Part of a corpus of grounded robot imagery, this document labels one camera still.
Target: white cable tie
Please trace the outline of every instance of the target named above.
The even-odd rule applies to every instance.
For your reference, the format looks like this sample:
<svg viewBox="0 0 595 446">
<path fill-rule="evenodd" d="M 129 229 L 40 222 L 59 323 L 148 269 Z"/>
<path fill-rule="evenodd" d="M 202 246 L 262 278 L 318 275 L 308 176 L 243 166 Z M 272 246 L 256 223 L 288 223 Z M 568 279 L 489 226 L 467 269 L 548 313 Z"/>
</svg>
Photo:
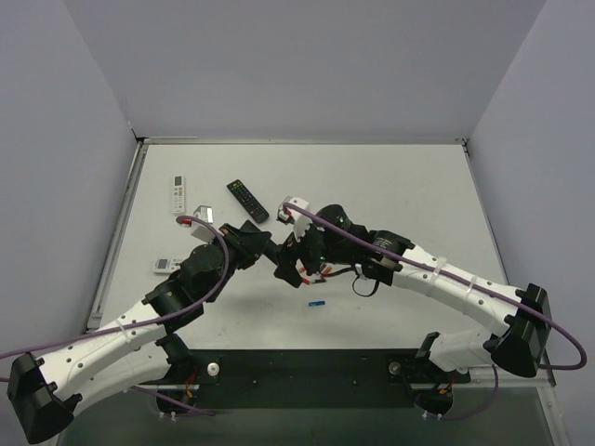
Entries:
<svg viewBox="0 0 595 446">
<path fill-rule="evenodd" d="M 463 297 L 463 314 L 467 316 L 467 307 L 469 306 L 469 296 L 473 291 L 473 287 L 477 283 L 477 276 L 472 276 L 471 280 L 469 281 L 469 288 L 467 288 L 467 292 L 465 293 L 465 297 Z"/>
<path fill-rule="evenodd" d="M 364 276 L 364 270 L 362 269 L 362 264 L 356 263 L 355 264 L 355 273 L 357 277 L 359 277 L 362 281 L 367 281 L 368 278 Z"/>
<path fill-rule="evenodd" d="M 430 296 L 430 291 L 434 287 L 434 283 L 438 280 L 438 276 L 440 276 L 440 271 L 447 265 L 447 261 L 445 257 L 438 257 L 436 260 L 436 268 L 431 273 L 430 281 L 428 282 L 428 291 L 426 292 L 427 296 Z"/>
<path fill-rule="evenodd" d="M 119 319 L 115 320 L 115 324 L 120 327 L 120 331 L 122 332 L 122 334 L 124 335 L 124 337 L 126 338 L 126 343 L 130 344 L 130 341 L 132 339 L 130 339 L 130 337 L 128 336 L 128 333 L 126 332 L 126 328 L 124 328 L 124 325 L 122 325 L 122 323 L 120 322 Z"/>
</svg>

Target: gray wall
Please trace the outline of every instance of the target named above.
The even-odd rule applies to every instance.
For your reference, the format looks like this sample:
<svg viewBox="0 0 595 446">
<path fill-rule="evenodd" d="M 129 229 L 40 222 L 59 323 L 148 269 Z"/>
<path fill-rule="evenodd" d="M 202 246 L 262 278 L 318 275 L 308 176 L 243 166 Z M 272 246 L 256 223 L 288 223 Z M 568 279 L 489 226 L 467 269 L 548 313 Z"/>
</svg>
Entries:
<svg viewBox="0 0 595 446">
<path fill-rule="evenodd" d="M 142 136 L 468 137 L 544 0 L 65 0 Z"/>
<path fill-rule="evenodd" d="M 61 1 L 0 2 L 0 351 L 80 333 L 134 148 Z M 0 444 L 26 444 L 5 389 Z"/>
<path fill-rule="evenodd" d="M 470 140 L 512 282 L 549 290 L 554 318 L 591 364 L 556 373 L 576 445 L 593 444 L 595 400 L 595 3 L 549 0 Z M 577 354 L 554 334 L 553 362 Z"/>
</svg>

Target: black remote control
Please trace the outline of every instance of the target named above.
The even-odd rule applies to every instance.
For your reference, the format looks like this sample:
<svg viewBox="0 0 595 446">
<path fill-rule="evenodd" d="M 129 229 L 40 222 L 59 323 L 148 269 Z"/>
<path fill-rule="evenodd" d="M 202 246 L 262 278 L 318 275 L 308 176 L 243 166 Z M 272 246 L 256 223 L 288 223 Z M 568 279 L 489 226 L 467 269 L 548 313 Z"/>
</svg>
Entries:
<svg viewBox="0 0 595 446">
<path fill-rule="evenodd" d="M 242 181 L 236 179 L 227 185 L 227 189 L 233 194 L 235 199 L 240 202 L 242 207 L 257 223 L 262 223 L 269 218 L 269 213 L 262 207 L 250 190 L 244 185 Z"/>
</svg>

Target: white remote control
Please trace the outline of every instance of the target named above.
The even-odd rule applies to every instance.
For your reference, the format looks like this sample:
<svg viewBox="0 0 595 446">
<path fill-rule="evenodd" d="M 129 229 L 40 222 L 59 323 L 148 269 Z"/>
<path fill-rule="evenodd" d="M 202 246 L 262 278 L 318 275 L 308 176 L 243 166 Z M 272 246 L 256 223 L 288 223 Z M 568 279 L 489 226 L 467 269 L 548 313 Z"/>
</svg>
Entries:
<svg viewBox="0 0 595 446">
<path fill-rule="evenodd" d="M 173 178 L 171 197 L 174 216 L 186 214 L 186 178 L 184 176 L 178 175 Z"/>
<path fill-rule="evenodd" d="M 155 274 L 171 274 L 179 269 L 183 261 L 183 258 L 159 257 L 152 266 L 152 272 Z"/>
</svg>

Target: screw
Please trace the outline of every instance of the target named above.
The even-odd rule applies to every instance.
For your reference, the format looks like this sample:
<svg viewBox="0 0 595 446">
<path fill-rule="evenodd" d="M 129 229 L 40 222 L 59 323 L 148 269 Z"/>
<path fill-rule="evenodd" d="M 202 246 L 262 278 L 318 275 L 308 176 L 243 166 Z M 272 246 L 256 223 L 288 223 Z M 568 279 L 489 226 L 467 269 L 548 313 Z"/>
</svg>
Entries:
<svg viewBox="0 0 595 446">
<path fill-rule="evenodd" d="M 399 374 L 401 372 L 401 364 L 399 362 L 391 362 L 389 364 L 390 374 Z"/>
<path fill-rule="evenodd" d="M 209 376 L 217 376 L 219 374 L 219 364 L 211 362 L 206 366 L 206 372 Z"/>
</svg>

